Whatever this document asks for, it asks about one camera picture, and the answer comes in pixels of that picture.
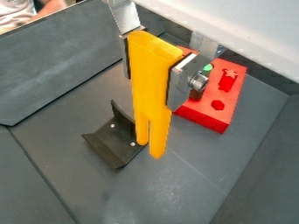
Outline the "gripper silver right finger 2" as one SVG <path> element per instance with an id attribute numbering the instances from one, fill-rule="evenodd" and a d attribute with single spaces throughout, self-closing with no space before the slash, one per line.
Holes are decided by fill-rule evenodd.
<path id="1" fill-rule="evenodd" d="M 170 68 L 166 105 L 175 111 L 187 101 L 194 89 L 202 93 L 208 84 L 203 68 L 218 58 L 227 48 L 199 32 L 191 34 L 190 47 L 199 53 L 188 53 Z"/>

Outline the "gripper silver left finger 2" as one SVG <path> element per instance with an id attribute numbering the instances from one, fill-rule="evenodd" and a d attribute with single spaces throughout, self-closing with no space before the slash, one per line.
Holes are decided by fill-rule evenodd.
<path id="1" fill-rule="evenodd" d="M 105 0 L 105 2 L 116 21 L 116 27 L 119 29 L 124 75 L 128 79 L 131 79 L 127 37 L 131 32 L 141 31 L 144 27 L 140 24 L 136 4 L 131 0 Z"/>

